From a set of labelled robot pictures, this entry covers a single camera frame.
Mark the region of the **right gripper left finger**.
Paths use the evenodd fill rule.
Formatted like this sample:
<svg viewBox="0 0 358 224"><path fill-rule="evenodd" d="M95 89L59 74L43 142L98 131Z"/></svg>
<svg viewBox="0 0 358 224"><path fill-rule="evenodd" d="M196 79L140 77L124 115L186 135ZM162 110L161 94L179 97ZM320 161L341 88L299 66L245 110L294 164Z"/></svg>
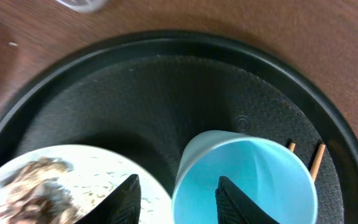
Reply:
<svg viewBox="0 0 358 224"><path fill-rule="evenodd" d="M138 224L140 209L139 176L132 174L76 224Z"/></svg>

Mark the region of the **wooden chopstick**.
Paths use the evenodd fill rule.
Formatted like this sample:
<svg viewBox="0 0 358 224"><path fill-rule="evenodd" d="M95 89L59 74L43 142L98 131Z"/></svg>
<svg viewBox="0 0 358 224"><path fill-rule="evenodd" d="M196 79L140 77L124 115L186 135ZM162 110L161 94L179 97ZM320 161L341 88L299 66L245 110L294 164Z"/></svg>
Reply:
<svg viewBox="0 0 358 224"><path fill-rule="evenodd" d="M323 159L325 149L326 149L326 145L325 144L320 144L318 146L318 150L316 152L316 155L315 155L315 157L313 159L313 163L312 163L311 168L310 168L310 175L311 175L311 178L312 178L313 181L316 180L316 177L318 175L318 171L319 171L319 168L321 166L321 161Z"/></svg>
<svg viewBox="0 0 358 224"><path fill-rule="evenodd" d="M289 150L290 150L291 152L294 152L295 146L296 146L296 144L295 144L294 142L291 142L291 143L289 144L288 148L289 148Z"/></svg>

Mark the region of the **light blue plastic cup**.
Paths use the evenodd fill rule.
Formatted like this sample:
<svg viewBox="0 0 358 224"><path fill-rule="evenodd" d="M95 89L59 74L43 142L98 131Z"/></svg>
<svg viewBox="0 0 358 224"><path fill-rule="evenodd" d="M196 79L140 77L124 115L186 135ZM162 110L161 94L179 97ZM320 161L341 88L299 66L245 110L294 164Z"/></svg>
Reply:
<svg viewBox="0 0 358 224"><path fill-rule="evenodd" d="M185 147L172 196L175 223L217 223L215 191L227 177L278 223L316 223L318 197L304 163L285 146L206 131Z"/></svg>

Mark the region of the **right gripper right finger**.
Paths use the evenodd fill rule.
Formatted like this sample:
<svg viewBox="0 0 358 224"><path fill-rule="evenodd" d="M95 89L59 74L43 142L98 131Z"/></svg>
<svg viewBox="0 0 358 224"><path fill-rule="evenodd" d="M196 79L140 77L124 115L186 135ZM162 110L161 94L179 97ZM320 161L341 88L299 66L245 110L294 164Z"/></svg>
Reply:
<svg viewBox="0 0 358 224"><path fill-rule="evenodd" d="M278 224L226 176L220 176L215 198L219 224Z"/></svg>

